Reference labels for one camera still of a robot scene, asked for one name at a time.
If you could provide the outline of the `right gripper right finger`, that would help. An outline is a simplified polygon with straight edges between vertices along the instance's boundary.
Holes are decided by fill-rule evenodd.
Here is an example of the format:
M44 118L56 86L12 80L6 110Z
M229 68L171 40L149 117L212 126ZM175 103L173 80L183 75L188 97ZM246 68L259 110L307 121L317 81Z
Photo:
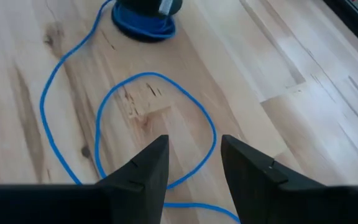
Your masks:
M323 185L231 135L221 157L241 223L358 223L358 185Z

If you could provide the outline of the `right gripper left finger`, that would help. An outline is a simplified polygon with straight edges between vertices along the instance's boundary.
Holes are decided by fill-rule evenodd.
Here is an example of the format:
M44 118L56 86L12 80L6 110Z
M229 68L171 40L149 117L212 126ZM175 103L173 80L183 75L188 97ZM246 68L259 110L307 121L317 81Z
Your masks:
M0 223L160 223L169 138L95 184L0 185Z

